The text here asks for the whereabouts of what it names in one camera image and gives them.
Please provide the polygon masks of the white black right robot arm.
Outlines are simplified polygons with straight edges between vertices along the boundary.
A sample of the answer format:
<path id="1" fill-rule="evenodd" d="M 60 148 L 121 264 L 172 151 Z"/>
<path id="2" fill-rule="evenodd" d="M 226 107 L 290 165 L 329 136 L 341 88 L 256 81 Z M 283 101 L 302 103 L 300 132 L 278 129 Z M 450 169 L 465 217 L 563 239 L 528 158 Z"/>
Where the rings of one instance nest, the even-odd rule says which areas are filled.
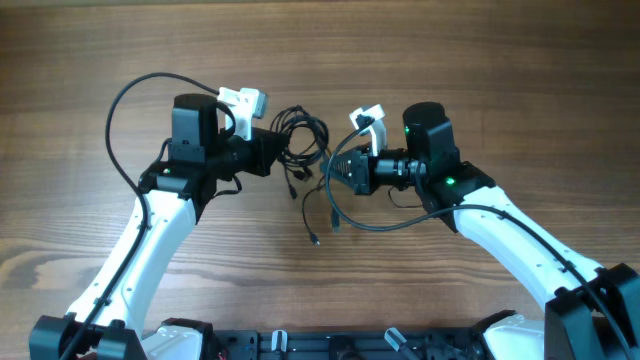
<path id="1" fill-rule="evenodd" d="M 495 313 L 466 329 L 439 329 L 413 346 L 395 328 L 385 341 L 406 359 L 635 359 L 639 355 L 639 276 L 626 264 L 605 267 L 563 244 L 521 211 L 495 180 L 461 158 L 444 107 L 421 102 L 402 116 L 406 144 L 387 144 L 381 106 L 351 113 L 357 136 L 322 163 L 327 181 L 357 195 L 382 186 L 413 189 L 425 219 L 439 219 L 501 263 L 543 316 Z"/>

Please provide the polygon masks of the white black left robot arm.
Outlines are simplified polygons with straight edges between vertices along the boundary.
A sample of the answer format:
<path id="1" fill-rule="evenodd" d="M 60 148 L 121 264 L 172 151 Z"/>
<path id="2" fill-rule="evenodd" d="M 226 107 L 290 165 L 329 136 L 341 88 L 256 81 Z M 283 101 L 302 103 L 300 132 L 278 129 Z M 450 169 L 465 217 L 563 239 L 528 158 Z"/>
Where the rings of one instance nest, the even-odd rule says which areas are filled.
<path id="1" fill-rule="evenodd" d="M 143 172 L 125 230 L 92 284 L 62 317 L 41 317 L 29 337 L 33 359 L 222 359 L 211 324 L 170 318 L 151 335 L 143 328 L 168 264 L 222 196 L 219 181 L 240 172 L 266 177 L 288 145 L 285 135 L 256 128 L 266 96 L 222 87 L 214 96 L 175 97 L 172 134 Z"/>

